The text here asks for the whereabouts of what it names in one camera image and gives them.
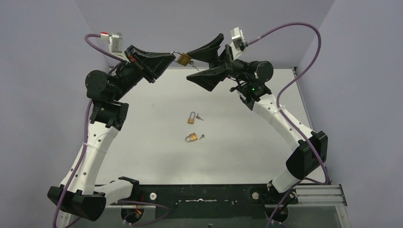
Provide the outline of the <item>brass padlock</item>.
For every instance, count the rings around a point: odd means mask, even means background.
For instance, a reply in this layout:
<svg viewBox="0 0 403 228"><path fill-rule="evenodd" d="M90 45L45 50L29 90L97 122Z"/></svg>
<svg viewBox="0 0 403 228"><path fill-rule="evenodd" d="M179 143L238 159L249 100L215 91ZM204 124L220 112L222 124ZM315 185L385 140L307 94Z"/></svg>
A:
<svg viewBox="0 0 403 228"><path fill-rule="evenodd" d="M189 118L188 118L187 123L188 123L188 124L194 124L195 117L196 117L196 113L195 113L194 111L192 111L192 112L190 113L190 115L189 115Z"/></svg>
<svg viewBox="0 0 403 228"><path fill-rule="evenodd" d="M186 53L182 53L182 52L178 52L178 51L172 51L171 52L172 55L177 54L178 57L174 60L175 63L181 65L181 66L187 66L191 63L192 61L192 57L189 56Z"/></svg>
<svg viewBox="0 0 403 228"><path fill-rule="evenodd" d="M198 140L198 136L197 136L196 133L191 133L191 134L189 134L188 136L185 137L185 141L187 143L193 142L193 141L196 141L196 140Z"/></svg>

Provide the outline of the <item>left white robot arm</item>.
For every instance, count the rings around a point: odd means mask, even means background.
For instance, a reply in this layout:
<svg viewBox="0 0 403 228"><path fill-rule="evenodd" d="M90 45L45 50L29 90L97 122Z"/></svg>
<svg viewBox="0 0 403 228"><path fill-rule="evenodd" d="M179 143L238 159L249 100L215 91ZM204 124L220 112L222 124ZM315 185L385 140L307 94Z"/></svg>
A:
<svg viewBox="0 0 403 228"><path fill-rule="evenodd" d="M48 198L61 211L90 221L99 219L106 206L119 200L139 200L137 180L119 177L96 186L96 179L127 116L129 105L120 99L142 79L154 83L175 60L172 53L145 52L134 46L124 54L115 75L93 70L86 76L86 95L93 109L87 116L83 146L67 176L48 191Z"/></svg>

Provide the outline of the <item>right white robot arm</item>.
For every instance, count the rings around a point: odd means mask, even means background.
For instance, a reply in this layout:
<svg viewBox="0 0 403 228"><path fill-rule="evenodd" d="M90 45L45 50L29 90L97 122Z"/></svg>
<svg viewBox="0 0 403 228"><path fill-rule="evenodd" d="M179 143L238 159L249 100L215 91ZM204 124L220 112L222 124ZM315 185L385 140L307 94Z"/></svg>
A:
<svg viewBox="0 0 403 228"><path fill-rule="evenodd" d="M223 34L219 34L208 44L183 54L188 62L195 59L209 65L209 69L186 78L209 92L224 79L233 79L237 85L230 91L237 91L240 100L265 119L289 145L292 153L285 162L284 170L267 184L269 200L281 202L289 189L324 164L328 137L323 131L315 132L305 126L284 106L277 104L277 98L265 85L274 74L270 62L239 59L248 46L243 36L236 35L219 54L223 40Z"/></svg>

